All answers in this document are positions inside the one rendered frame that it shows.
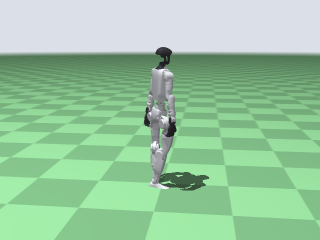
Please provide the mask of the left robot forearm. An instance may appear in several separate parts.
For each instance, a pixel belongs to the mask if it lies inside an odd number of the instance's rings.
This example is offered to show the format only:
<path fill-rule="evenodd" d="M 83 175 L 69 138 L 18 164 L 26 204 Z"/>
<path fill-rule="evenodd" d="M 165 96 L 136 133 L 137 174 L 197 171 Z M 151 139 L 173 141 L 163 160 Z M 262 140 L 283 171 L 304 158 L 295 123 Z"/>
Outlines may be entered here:
<path fill-rule="evenodd" d="M 146 106 L 146 107 L 149 108 L 149 110 L 148 110 L 149 112 L 152 111 L 153 106 L 154 106 L 153 94 L 150 93 L 150 91 L 149 91 L 149 93 L 148 93 L 148 101 L 147 101 L 147 106 Z"/>

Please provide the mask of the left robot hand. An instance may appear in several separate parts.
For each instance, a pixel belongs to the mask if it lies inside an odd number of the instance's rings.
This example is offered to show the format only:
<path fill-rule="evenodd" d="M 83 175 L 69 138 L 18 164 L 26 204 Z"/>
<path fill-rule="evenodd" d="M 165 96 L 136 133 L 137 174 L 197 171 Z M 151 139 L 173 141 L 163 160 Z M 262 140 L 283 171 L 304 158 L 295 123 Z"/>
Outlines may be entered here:
<path fill-rule="evenodd" d="M 147 127 L 150 127 L 149 126 L 150 125 L 150 121 L 147 118 L 147 114 L 150 112 L 148 107 L 146 107 L 145 112 L 146 112 L 146 114 L 145 114 L 145 117 L 144 117 L 144 125 L 147 126 Z"/>

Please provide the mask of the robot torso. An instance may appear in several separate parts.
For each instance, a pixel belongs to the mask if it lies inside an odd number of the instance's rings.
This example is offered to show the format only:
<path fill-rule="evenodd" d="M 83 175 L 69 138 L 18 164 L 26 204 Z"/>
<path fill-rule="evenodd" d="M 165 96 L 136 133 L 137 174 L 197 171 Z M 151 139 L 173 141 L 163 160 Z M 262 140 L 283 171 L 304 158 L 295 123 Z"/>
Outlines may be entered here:
<path fill-rule="evenodd" d="M 152 71 L 152 97 L 157 103 L 151 110 L 151 117 L 158 123 L 161 116 L 167 116 L 164 71 L 171 72 L 165 66 L 164 69 L 156 69 L 155 67 Z"/>

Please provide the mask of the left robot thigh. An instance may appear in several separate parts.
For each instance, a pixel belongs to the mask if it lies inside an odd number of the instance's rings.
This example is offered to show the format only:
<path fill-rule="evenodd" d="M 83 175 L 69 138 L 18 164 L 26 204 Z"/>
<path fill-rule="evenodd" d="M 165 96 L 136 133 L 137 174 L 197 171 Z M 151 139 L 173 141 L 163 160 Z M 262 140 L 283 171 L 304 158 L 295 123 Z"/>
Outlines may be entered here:
<path fill-rule="evenodd" d="M 155 153 L 156 150 L 160 149 L 159 138 L 160 138 L 160 125 L 152 119 L 152 111 L 147 113 L 147 119 L 151 122 L 149 128 L 151 130 L 151 143 L 152 152 Z"/>

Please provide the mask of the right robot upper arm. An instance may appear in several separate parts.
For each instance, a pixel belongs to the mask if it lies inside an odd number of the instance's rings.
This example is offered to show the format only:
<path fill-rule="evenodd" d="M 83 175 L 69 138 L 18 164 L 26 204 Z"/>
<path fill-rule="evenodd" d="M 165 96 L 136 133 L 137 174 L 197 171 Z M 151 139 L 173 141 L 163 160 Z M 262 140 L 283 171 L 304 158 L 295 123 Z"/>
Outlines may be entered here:
<path fill-rule="evenodd" d="M 163 72 L 163 79 L 165 81 L 165 99 L 168 101 L 169 96 L 173 95 L 172 90 L 173 90 L 173 80 L 174 80 L 174 74 L 169 71 L 164 71 Z"/>

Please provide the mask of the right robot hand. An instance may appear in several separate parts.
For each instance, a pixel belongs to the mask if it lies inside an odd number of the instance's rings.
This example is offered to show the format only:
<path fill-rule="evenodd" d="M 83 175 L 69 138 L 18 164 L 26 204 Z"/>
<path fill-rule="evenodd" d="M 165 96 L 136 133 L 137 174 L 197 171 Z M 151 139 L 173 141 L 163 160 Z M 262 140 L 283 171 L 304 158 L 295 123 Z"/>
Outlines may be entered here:
<path fill-rule="evenodd" d="M 176 122 L 172 122 L 172 119 L 169 117 L 168 123 L 169 123 L 168 132 L 167 132 L 167 135 L 165 136 L 171 137 L 171 136 L 174 136 L 175 132 L 177 131 L 175 126 Z"/>

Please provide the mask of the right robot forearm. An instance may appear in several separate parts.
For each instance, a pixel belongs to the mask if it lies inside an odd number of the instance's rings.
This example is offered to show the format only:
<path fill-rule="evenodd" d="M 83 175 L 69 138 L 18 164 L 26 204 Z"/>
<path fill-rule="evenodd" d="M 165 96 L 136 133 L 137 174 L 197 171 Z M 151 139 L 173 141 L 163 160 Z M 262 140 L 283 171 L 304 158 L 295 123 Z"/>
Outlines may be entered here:
<path fill-rule="evenodd" d="M 171 123 L 174 123 L 176 121 L 176 112 L 175 112 L 175 96 L 170 95 L 168 97 L 168 103 L 167 103 L 167 108 L 168 108 L 168 116 L 171 118 Z M 169 120 L 168 118 L 168 120 Z"/>

